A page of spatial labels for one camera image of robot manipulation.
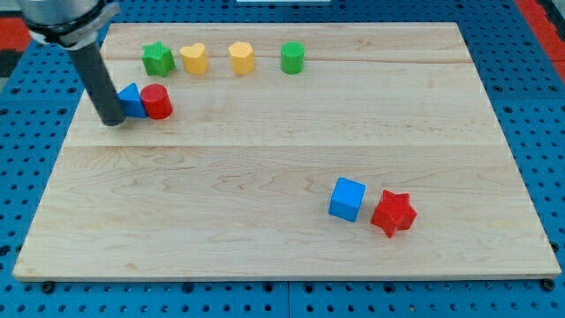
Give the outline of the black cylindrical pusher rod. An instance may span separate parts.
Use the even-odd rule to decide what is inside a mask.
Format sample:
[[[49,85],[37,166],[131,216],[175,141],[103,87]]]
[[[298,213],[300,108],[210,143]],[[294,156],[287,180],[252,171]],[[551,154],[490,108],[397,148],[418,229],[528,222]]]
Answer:
[[[68,50],[67,54],[102,123],[106,126],[122,124],[125,120],[124,109],[97,42],[91,42],[80,49]]]

